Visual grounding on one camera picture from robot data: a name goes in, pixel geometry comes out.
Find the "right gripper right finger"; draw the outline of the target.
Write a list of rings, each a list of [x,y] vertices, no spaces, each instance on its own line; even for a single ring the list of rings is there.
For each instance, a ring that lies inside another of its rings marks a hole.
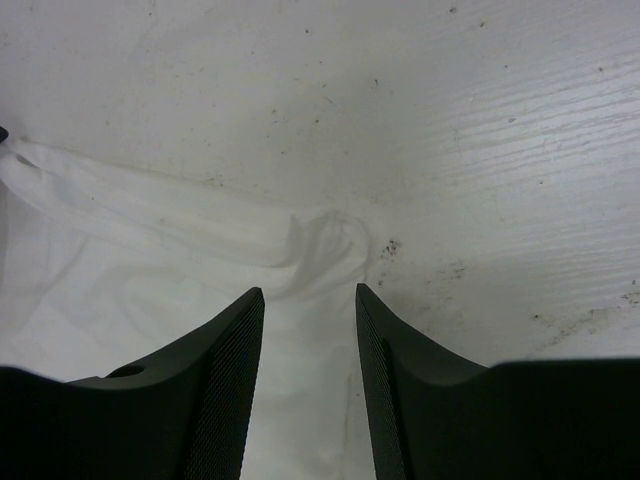
[[[637,359],[484,367],[397,317],[365,284],[357,341],[380,479],[635,479]]]

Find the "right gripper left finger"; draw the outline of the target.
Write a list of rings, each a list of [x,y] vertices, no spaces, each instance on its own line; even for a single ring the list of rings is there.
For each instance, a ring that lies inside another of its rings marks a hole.
[[[104,377],[1,370],[5,479],[236,479],[264,325],[252,288],[215,318]]]

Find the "white tank top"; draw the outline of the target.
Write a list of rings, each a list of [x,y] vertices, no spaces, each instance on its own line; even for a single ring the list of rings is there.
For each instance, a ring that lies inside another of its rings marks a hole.
[[[105,375],[266,303],[242,475],[352,479],[354,288],[371,241],[338,210],[282,205],[13,140],[1,148],[1,361]]]

